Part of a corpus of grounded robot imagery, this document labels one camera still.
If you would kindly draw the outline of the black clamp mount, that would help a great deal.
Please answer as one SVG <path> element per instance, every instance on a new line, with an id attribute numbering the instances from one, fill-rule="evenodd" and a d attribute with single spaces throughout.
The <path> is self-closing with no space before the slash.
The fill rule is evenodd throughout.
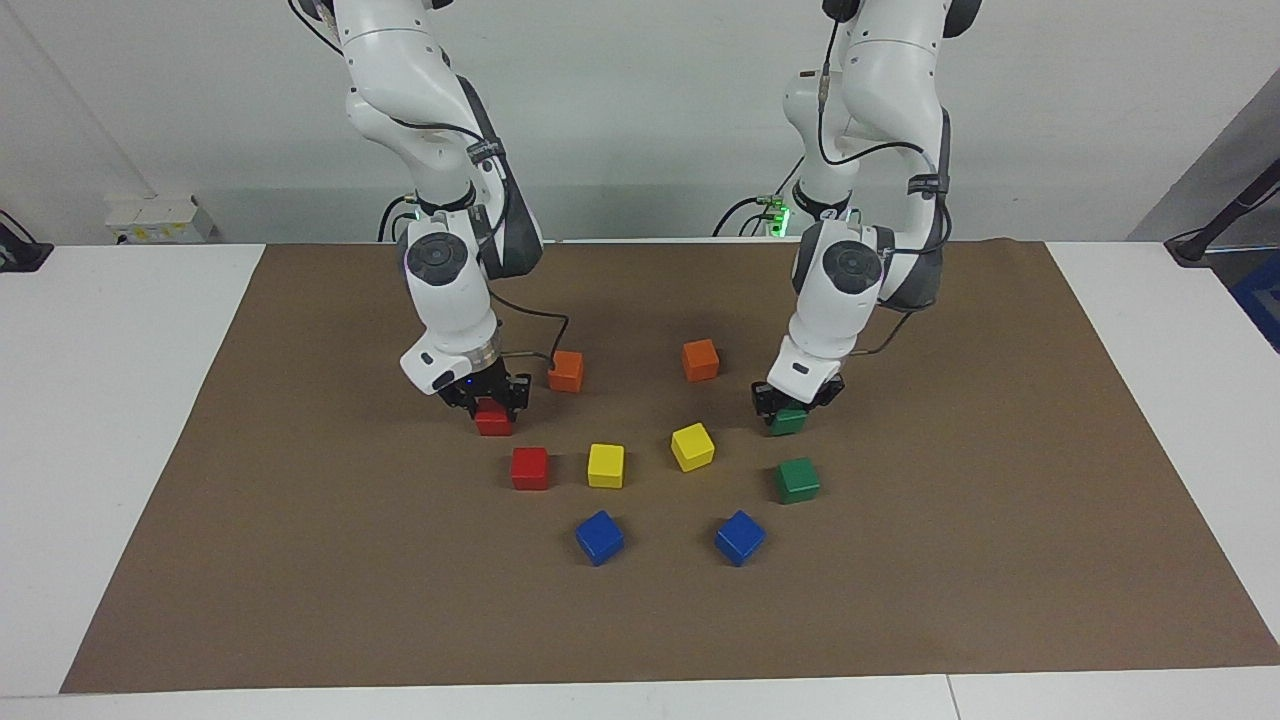
<path id="1" fill-rule="evenodd" d="M 37 272 L 54 249 L 52 243 L 37 241 L 10 213 L 0 209 L 0 273 Z"/>

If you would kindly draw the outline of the black stand leg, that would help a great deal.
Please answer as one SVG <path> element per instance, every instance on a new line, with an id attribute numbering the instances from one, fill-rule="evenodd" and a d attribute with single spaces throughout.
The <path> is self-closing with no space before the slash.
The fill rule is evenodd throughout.
<path id="1" fill-rule="evenodd" d="M 1280 156 L 1272 160 L 1238 196 L 1199 228 L 1164 242 L 1180 266 L 1203 266 L 1210 246 L 1235 222 L 1280 193 Z"/>

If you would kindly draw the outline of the white power socket box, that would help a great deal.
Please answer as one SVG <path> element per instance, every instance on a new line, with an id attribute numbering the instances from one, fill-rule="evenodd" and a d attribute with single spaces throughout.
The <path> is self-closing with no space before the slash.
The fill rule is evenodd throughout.
<path id="1" fill-rule="evenodd" d="M 209 213 L 188 193 L 109 199 L 105 227 L 116 245 L 207 243 L 216 231 Z"/>

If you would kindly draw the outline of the blue wooden block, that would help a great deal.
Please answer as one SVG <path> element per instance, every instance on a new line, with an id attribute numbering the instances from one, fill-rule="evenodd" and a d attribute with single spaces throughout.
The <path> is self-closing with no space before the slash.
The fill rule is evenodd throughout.
<path id="1" fill-rule="evenodd" d="M 573 538 L 594 568 L 608 562 L 625 547 L 622 528 L 605 510 L 579 523 Z"/>
<path id="2" fill-rule="evenodd" d="M 745 510 L 724 519 L 714 533 L 714 547 L 732 566 L 742 568 L 764 544 L 768 533 Z"/>

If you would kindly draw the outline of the blue object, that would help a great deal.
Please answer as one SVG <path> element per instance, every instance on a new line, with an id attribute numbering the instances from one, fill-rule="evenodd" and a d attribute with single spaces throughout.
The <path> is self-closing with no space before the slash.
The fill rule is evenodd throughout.
<path id="1" fill-rule="evenodd" d="M 1280 354 L 1280 249 L 1229 287 L 1230 295 L 1272 348 Z"/>

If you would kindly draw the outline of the brown table mat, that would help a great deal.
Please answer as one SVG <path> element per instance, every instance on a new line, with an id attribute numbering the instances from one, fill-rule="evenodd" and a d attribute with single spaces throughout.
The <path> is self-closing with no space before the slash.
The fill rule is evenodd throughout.
<path id="1" fill-rule="evenodd" d="M 938 305 L 772 437 L 749 386 L 794 297 L 783 245 L 561 245 L 506 282 L 568 313 L 577 395 L 506 438 L 397 366 L 396 251 L 273 246 L 63 689 L 1038 673 L 1280 665 L 1265 624 L 1042 243 L 945 254 Z M 712 340 L 719 375 L 681 348 Z M 714 460 L 681 471 L 675 430 Z M 623 488 L 588 486 L 622 445 Z M 550 487 L 517 491 L 513 448 Z M 809 457 L 810 501 L 776 468 Z M 737 510 L 768 533 L 714 547 Z M 605 510 L 625 547 L 573 538 Z"/>

